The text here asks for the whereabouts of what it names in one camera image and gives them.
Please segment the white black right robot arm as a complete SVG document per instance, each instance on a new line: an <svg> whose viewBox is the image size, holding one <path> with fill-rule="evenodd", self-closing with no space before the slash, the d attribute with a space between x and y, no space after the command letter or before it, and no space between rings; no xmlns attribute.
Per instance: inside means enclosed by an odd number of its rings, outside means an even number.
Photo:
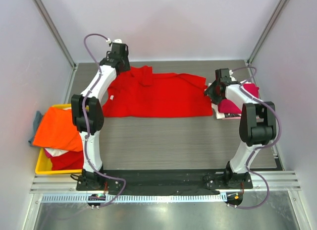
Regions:
<svg viewBox="0 0 317 230"><path fill-rule="evenodd" d="M250 164L259 150L269 146L277 135L275 105L248 92L244 87L248 81L239 82L231 74L232 71L228 68L217 69L214 82L204 92L213 107L229 100L241 111L240 145L223 174L211 182L218 184L220 188L251 188Z"/></svg>

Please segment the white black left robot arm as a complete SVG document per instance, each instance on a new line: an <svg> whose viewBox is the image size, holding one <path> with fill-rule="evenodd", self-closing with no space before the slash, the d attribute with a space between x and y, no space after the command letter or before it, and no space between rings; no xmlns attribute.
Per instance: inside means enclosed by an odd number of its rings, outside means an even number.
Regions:
<svg viewBox="0 0 317 230"><path fill-rule="evenodd" d="M100 155L100 132L104 125L101 100L117 76L130 69L128 46L120 39L110 43L110 51L97 63L98 71L87 88L71 97L72 122L82 140L84 163L77 179L77 190L100 190L107 180L126 180L104 173Z"/></svg>

